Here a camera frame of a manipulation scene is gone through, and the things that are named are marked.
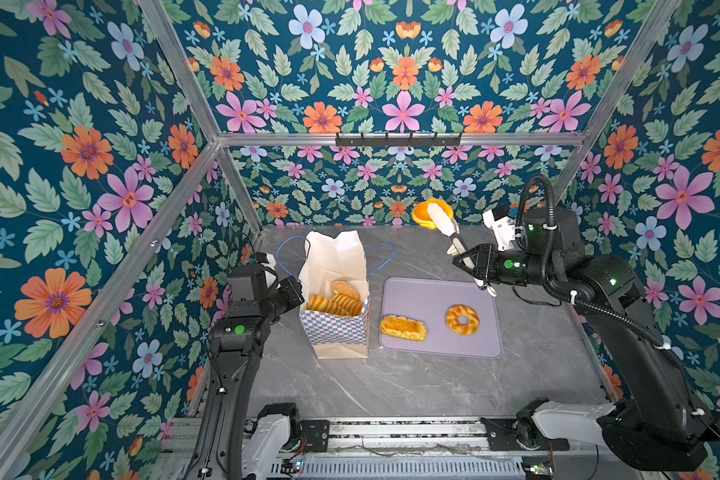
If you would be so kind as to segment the small yellow bun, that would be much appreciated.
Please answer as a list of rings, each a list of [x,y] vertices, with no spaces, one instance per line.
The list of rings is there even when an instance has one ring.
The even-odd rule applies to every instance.
[[[426,229],[442,230],[453,233],[453,210],[443,200],[431,198],[418,204],[412,212],[414,222]]]

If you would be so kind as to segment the round orange bun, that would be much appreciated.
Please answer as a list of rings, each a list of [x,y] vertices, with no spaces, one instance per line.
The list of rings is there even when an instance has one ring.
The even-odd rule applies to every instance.
[[[361,296],[357,289],[355,289],[350,283],[344,280],[333,280],[330,283],[331,293],[336,295],[344,295],[354,301],[360,301]]]

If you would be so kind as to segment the lavender plastic tray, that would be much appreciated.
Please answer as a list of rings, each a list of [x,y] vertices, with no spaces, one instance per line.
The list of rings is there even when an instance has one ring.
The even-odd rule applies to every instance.
[[[469,307],[479,324],[475,333],[459,335],[446,321],[450,308]],[[503,342],[495,298],[472,282],[391,277],[384,283],[381,316],[395,315],[424,324],[422,341],[379,335],[388,350],[455,357],[498,359]]]

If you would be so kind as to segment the ridged long bread roll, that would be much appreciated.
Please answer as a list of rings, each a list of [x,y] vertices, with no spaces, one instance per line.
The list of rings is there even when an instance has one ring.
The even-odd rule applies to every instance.
[[[333,300],[320,295],[313,295],[307,302],[308,311],[316,311],[340,317],[349,317],[350,313],[347,309],[340,306]]]

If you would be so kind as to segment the sugared bread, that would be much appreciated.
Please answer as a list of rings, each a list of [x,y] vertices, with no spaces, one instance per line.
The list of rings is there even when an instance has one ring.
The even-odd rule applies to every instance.
[[[363,303],[360,301],[354,301],[350,298],[345,297],[344,295],[333,295],[332,301],[344,309],[349,316],[355,317],[359,316],[362,313],[363,310]]]

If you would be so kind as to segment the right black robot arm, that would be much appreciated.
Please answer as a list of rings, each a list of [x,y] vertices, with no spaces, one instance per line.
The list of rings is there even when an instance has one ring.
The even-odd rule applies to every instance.
[[[720,441],[720,411],[693,392],[679,355],[655,321],[639,278],[623,259],[589,256],[574,212],[548,207],[491,221],[495,242],[468,247],[441,202],[422,204],[422,226],[451,241],[453,263],[493,293],[498,284],[538,285],[583,316],[609,351],[630,397],[602,405],[537,399],[517,415],[518,443],[546,440],[603,446],[639,471],[692,472]]]

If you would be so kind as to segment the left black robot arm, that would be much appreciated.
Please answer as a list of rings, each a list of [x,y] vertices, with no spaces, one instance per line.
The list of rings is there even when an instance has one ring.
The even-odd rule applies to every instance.
[[[269,267],[246,265],[230,278],[225,315],[209,335],[209,392],[186,479],[265,479],[296,438],[293,404],[276,404],[246,432],[248,404],[271,326],[304,298],[293,276],[268,281]]]

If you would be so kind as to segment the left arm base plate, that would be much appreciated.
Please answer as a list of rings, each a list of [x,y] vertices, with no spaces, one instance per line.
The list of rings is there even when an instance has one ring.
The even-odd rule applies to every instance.
[[[301,420],[299,453],[325,453],[328,451],[331,422],[325,419]]]

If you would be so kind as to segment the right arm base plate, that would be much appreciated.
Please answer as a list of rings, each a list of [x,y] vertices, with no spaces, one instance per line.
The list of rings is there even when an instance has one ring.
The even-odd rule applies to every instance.
[[[480,417],[479,422],[485,427],[486,438],[492,451],[570,450],[567,440],[545,437],[536,425],[526,418]]]

